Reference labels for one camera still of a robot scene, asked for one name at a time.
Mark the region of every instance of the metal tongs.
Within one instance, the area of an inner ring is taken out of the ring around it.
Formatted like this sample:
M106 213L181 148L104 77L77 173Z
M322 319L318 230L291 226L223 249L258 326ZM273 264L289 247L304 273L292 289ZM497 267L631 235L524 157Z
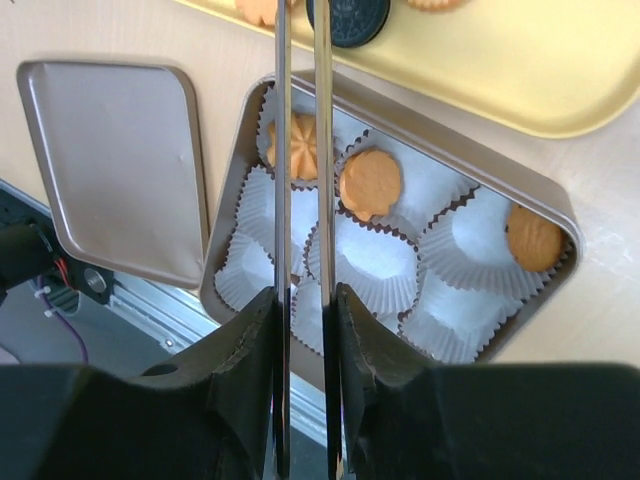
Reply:
M330 0L315 0L316 135L318 161L318 219L320 234L322 323L327 458L330 479L343 477L340 359L337 341L335 228L333 182L333 68ZM291 333L291 10L278 0L276 20L276 257L275 286L281 316L273 385L275 475L289 478L289 338Z

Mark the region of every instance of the metal tin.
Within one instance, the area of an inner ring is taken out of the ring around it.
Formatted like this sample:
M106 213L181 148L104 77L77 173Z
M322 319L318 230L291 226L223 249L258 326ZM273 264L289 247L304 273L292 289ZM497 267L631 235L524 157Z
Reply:
M273 77L263 78L245 99L205 261L200 299L205 311L220 324L230 321L235 314L217 296L213 276L224 265L244 178L259 162L256 125L262 98L272 82ZM302 72L294 76L292 86L315 95L313 82L314 72ZM567 281L582 256L584 242L567 193L550 179L340 75L334 77L334 108L548 218L571 239L575 248L560 272L541 295L507 322L482 353L482 360L490 359ZM323 388L322 358L295 338L291 340L291 368L315 387Z
M195 92L162 66L27 62L17 74L61 245L196 288L209 232Z
M229 0L177 0L251 30ZM305 3L294 45L313 50ZM637 0L467 0L419 12L391 2L368 45L334 49L337 62L522 132L562 138L612 120L640 91Z

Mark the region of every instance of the yellow plate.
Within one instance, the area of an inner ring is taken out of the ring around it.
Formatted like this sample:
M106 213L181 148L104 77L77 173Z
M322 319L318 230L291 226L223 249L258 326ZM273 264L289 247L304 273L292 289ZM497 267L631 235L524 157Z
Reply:
M247 23L234 0L177 1L273 35ZM312 50L304 0L292 22L295 45ZM571 137L637 96L640 0L469 0L439 14L392 0L372 42L334 49L334 58L516 130Z

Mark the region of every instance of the wooden table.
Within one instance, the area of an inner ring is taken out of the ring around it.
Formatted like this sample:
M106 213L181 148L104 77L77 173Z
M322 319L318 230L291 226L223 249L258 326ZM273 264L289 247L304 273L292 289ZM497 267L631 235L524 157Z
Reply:
M170 64L196 86L214 215L242 99L253 82L274 70L273 40L171 0L14 1L0 1L0 177L46 201L16 87L21 61ZM309 54L294 52L295 69L312 64ZM569 192L586 238L585 258L499 361L611 360L640 366L640 102L591 134L543 140L351 69L337 70Z

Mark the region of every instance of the dark chocolate cookie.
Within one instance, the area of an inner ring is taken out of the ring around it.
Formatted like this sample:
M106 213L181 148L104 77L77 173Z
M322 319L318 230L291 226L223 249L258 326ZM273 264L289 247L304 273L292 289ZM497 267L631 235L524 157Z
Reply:
M313 1L307 0L307 16L312 27ZM331 0L331 43L341 48L369 43L382 30L389 10L391 0Z

